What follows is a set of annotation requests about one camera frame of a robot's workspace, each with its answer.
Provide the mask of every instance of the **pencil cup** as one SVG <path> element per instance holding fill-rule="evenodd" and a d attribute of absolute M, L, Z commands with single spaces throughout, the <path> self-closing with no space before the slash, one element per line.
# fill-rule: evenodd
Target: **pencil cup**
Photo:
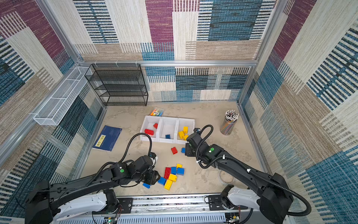
<path fill-rule="evenodd" d="M 232 129 L 234 128 L 234 125 L 236 124 L 237 120 L 234 120 L 234 121 L 227 121 L 225 118 L 224 118 L 224 122 L 223 124 L 221 125 L 220 127 L 220 132 L 224 135 L 229 135 L 232 131 Z"/>

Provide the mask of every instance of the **black cable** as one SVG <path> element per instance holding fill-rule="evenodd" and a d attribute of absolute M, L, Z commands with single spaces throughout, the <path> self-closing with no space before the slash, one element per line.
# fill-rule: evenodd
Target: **black cable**
<path fill-rule="evenodd" d="M 249 167 L 247 167 L 243 162 L 241 162 L 240 160 L 238 160 L 238 159 L 236 159 L 236 158 L 234 158 L 234 157 L 232 157 L 232 156 L 225 156 L 225 158 L 234 161 L 235 163 L 237 163 L 238 165 L 240 165 L 242 168 L 244 168 L 244 169 L 246 169 L 246 170 L 249 169 Z M 275 187 L 281 189 L 281 190 L 284 190 L 284 191 L 286 191 L 286 192 L 292 194 L 293 196 L 295 196 L 296 198 L 298 198 L 299 200 L 301 200 L 301 201 L 305 204 L 306 210 L 300 211 L 300 212 L 291 212 L 291 211 L 289 211 L 289 212 L 287 212 L 287 215 L 292 215 L 292 216 L 306 216 L 306 215 L 308 215 L 308 214 L 311 213 L 312 208 L 311 208 L 310 203 L 309 203 L 304 197 L 302 197 L 301 195 L 299 195 L 298 193 L 294 192 L 293 190 L 291 190 L 291 189 L 289 189 L 289 188 L 285 188 L 285 187 L 282 186 L 281 184 L 278 184 L 278 183 L 275 183 L 275 182 L 273 182 L 273 181 L 271 181 L 271 180 L 268 180 L 268 179 L 266 179 L 265 177 L 260 176 L 260 175 L 259 175 L 258 173 L 256 173 L 256 172 L 250 172 L 249 174 L 251 174 L 251 175 L 253 175 L 253 176 L 255 176 L 255 177 L 257 177 L 257 178 L 259 178 L 259 179 L 261 179 L 261 180 L 263 180 L 263 181 L 265 181 L 265 182 L 267 182 L 267 183 L 269 183 L 269 184 L 271 184 L 271 185 L 273 185 L 273 186 L 275 186 Z"/>
<path fill-rule="evenodd" d="M 94 182 L 95 179 L 97 179 L 97 177 L 99 176 L 100 172 L 102 172 L 102 170 L 103 170 L 106 166 L 108 166 L 108 165 L 114 165 L 114 164 L 116 164 L 116 163 L 115 163 L 115 162 L 106 162 L 105 164 L 103 164 L 103 165 L 101 166 L 101 168 L 97 171 L 97 173 L 89 180 L 89 182 L 85 184 L 85 187 L 88 187 L 89 185 L 91 185 L 91 183 Z"/>
<path fill-rule="evenodd" d="M 18 200 L 18 198 L 17 197 L 15 197 L 15 200 L 16 200 L 16 202 L 17 202 L 17 204 L 22 208 L 22 209 L 24 209 L 25 210 L 25 207 L 24 206 L 22 206 L 21 204 L 20 204 L 20 202 L 19 202 L 19 200 Z"/>
<path fill-rule="evenodd" d="M 92 219 L 95 222 L 95 224 L 97 224 L 97 222 L 95 221 L 95 218 L 93 218 L 93 212 L 92 212 Z"/>
<path fill-rule="evenodd" d="M 135 134 L 135 135 L 131 138 L 131 140 L 129 140 L 128 145 L 127 145 L 127 148 L 126 148 L 126 151 L 124 152 L 124 155 L 123 155 L 123 157 L 121 158 L 121 160 L 120 160 L 119 162 L 122 162 L 122 161 L 124 160 L 124 158 L 125 158 L 126 155 L 127 155 L 129 146 L 131 145 L 133 139 L 134 139 L 135 137 L 139 136 L 139 135 L 145 135 L 145 136 L 147 136 L 147 137 L 149 138 L 149 151 L 148 151 L 148 156 L 150 156 L 150 151 L 152 150 L 152 139 L 151 139 L 150 136 L 149 136 L 148 134 L 146 134 L 146 133 L 137 133 L 137 134 Z"/>
<path fill-rule="evenodd" d="M 213 129 L 214 129 L 212 125 L 206 125 L 206 126 L 202 129 L 202 131 L 203 131 L 205 128 L 207 128 L 207 127 L 211 127 L 211 130 L 210 130 L 210 132 L 199 142 L 199 144 L 198 144 L 198 146 L 197 146 L 197 151 L 196 151 L 196 153 L 195 153 L 195 157 L 196 157 L 196 160 L 197 160 L 197 161 L 199 160 L 198 151 L 199 151 L 200 146 L 201 146 L 201 145 L 204 143 L 204 141 L 210 136 L 210 134 L 213 132 Z M 207 168 L 209 168 L 216 160 L 221 159 L 221 158 L 222 158 L 222 157 L 216 157 L 215 159 L 213 159 L 213 160 L 212 160 L 209 164 L 207 164 L 206 166 L 204 166 L 202 163 L 199 162 L 199 166 L 200 166 L 201 168 L 203 168 L 203 169 L 207 169 Z M 241 167 L 244 168 L 245 170 L 249 169 L 249 167 L 247 167 L 246 164 L 244 164 L 243 162 L 241 162 L 240 160 L 238 160 L 238 159 L 236 159 L 236 158 L 234 158 L 234 157 L 232 157 L 232 156 L 225 156 L 225 158 L 234 161 L 235 163 L 237 163 L 239 166 L 241 166 Z M 284 191 L 286 191 L 286 192 L 292 194 L 293 196 L 295 196 L 296 198 L 298 198 L 299 200 L 301 200 L 301 201 L 305 204 L 306 210 L 301 211 L 301 212 L 290 212 L 290 211 L 289 211 L 289 212 L 287 212 L 287 215 L 292 215 L 292 216 L 306 216 L 306 215 L 308 215 L 308 214 L 311 213 L 312 208 L 311 208 L 310 203 L 309 203 L 304 197 L 302 197 L 301 195 L 299 195 L 298 193 L 294 192 L 293 190 L 291 190 L 291 189 L 289 189 L 289 188 L 285 188 L 285 187 L 282 186 L 281 184 L 278 184 L 278 183 L 275 183 L 275 182 L 273 182 L 273 181 L 271 181 L 271 180 L 268 180 L 268 179 L 266 179 L 266 178 L 260 176 L 260 175 L 259 175 L 258 173 L 256 173 L 256 172 L 250 172 L 249 174 L 251 174 L 251 175 L 253 175 L 253 176 L 255 176 L 255 177 L 257 177 L 257 178 L 259 178 L 259 179 L 261 179 L 261 180 L 263 180 L 263 181 L 265 181 L 265 182 L 267 182 L 267 183 L 269 183 L 269 184 L 271 184 L 271 185 L 273 185 L 273 186 L 275 186 L 275 187 L 281 189 L 281 190 L 284 190 Z"/>
<path fill-rule="evenodd" d="M 137 186 L 140 182 L 136 183 L 135 185 L 132 185 L 132 186 L 122 186 L 120 185 L 121 187 L 134 187 L 134 186 Z"/>
<path fill-rule="evenodd" d="M 239 222 L 238 224 L 244 224 L 245 222 L 247 222 L 252 215 L 252 211 L 253 211 L 253 208 L 250 209 L 248 216 L 242 222 Z"/>

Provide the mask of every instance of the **robotic arm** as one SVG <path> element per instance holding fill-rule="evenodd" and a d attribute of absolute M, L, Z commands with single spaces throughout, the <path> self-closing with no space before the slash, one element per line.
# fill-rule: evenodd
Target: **robotic arm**
<path fill-rule="evenodd" d="M 211 128 L 209 134 L 201 138 L 202 131 L 207 127 Z M 251 208 L 259 208 L 261 213 L 275 224 L 281 224 L 286 215 L 304 216 L 311 212 L 310 204 L 302 196 L 291 191 L 281 175 L 275 173 L 271 176 L 258 171 L 237 160 L 220 146 L 215 144 L 209 146 L 205 140 L 212 131 L 211 125 L 205 126 L 202 130 L 194 129 L 194 133 L 187 138 L 185 155 L 195 156 L 203 169 L 213 166 L 242 181 L 257 194 L 257 200 L 251 201 Z M 148 155 L 141 156 L 136 161 L 123 162 L 132 140 L 139 135 L 149 138 Z M 131 181 L 135 181 L 137 184 L 144 182 L 153 185 L 160 179 L 158 172 L 153 170 L 158 158 L 155 153 L 151 152 L 151 145 L 149 135 L 138 133 L 129 141 L 119 162 L 105 163 L 96 174 L 60 184 L 50 185 L 48 181 L 38 183 L 26 200 L 25 224 L 49 224 L 53 219 L 69 218 L 71 215 L 87 211 L 96 211 L 102 214 L 115 212 L 119 202 L 110 188 L 126 185 Z M 103 190 L 103 192 L 96 194 L 97 204 L 90 206 L 93 195 L 87 194 L 99 190 Z M 239 205 L 242 201 L 235 200 L 235 198 L 241 193 L 232 185 L 228 185 L 221 194 L 224 208 L 231 209 L 234 205 Z M 288 212 L 293 202 L 293 195 L 304 202 L 307 207 L 305 211 Z"/>

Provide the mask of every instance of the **yellow label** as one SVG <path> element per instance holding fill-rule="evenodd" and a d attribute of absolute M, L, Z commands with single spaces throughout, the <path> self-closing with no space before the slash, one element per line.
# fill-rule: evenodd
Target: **yellow label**
<path fill-rule="evenodd" d="M 103 140 L 105 139 L 105 135 L 101 135 L 100 139 L 98 139 L 96 143 L 96 147 L 100 147 L 102 145 Z"/>

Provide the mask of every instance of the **wire mesh basket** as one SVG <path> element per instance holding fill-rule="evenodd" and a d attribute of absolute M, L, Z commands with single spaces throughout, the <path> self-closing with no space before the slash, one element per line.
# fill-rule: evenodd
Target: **wire mesh basket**
<path fill-rule="evenodd" d="M 88 67 L 76 67 L 41 107 L 34 120 L 40 125 L 57 126 L 86 84 L 84 75 L 90 73 Z"/>
<path fill-rule="evenodd" d="M 138 64 L 92 64 L 86 79 L 106 106 L 146 106 L 148 91 Z"/>

